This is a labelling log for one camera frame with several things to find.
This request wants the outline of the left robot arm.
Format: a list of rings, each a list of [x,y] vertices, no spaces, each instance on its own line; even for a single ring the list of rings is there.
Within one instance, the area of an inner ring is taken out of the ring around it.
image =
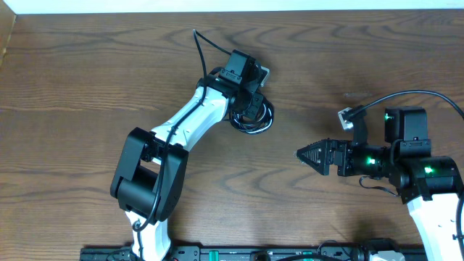
[[[110,194],[129,218],[136,260],[167,256],[167,220],[181,197],[189,152],[213,125],[227,120],[256,135],[273,124],[273,106],[260,91],[269,76],[255,58],[234,50],[225,67],[199,79],[192,98],[168,121],[128,134]]]

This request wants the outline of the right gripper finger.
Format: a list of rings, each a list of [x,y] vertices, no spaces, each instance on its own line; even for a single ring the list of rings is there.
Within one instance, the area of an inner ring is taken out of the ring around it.
[[[328,139],[309,144],[297,150],[296,156],[300,160],[324,160],[327,155]]]
[[[326,164],[325,157],[311,158],[303,154],[298,154],[297,158],[306,165],[309,165],[317,173],[321,175],[328,175],[328,165]]]

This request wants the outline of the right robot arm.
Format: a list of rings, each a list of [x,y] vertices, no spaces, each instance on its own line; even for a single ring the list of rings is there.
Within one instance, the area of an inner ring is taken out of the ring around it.
[[[422,107],[387,107],[386,146],[368,143],[365,111],[346,108],[338,113],[353,139],[326,138],[296,152],[297,159],[328,175],[332,165],[341,177],[388,179],[407,206],[428,260],[463,259],[463,180],[451,157],[433,156],[427,114]]]

